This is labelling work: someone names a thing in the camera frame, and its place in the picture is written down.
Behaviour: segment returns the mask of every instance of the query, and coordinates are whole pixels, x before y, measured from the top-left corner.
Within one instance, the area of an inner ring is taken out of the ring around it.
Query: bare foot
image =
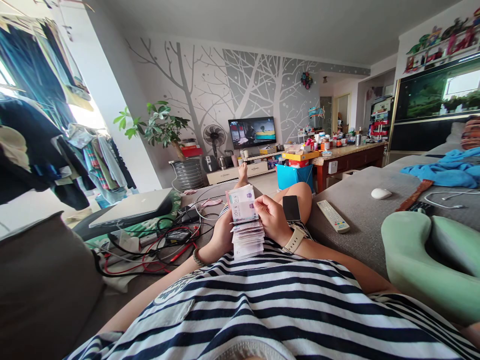
[[[236,184],[236,187],[241,188],[244,187],[245,185],[248,185],[248,172],[249,168],[247,167],[247,163],[243,162],[239,167],[238,167],[238,173],[240,176],[238,177],[238,183]]]

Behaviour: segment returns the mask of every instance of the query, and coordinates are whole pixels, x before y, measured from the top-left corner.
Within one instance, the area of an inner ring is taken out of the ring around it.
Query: television
[[[277,142],[273,117],[228,120],[234,149],[261,147]]]

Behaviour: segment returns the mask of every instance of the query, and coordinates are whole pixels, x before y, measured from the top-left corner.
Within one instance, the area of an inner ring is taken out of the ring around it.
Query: black phone
[[[283,212],[287,221],[300,221],[299,198],[296,195],[283,197]]]

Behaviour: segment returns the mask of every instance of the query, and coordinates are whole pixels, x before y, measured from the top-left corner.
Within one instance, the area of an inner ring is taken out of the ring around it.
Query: striped shirt
[[[94,336],[68,359],[480,359],[448,321],[400,294],[365,295],[330,260],[266,240],[163,291],[125,332]]]

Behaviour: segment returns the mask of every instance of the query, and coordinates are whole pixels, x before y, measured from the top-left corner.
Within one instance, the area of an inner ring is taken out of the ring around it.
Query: fish tank
[[[480,52],[400,81],[395,122],[480,112]]]

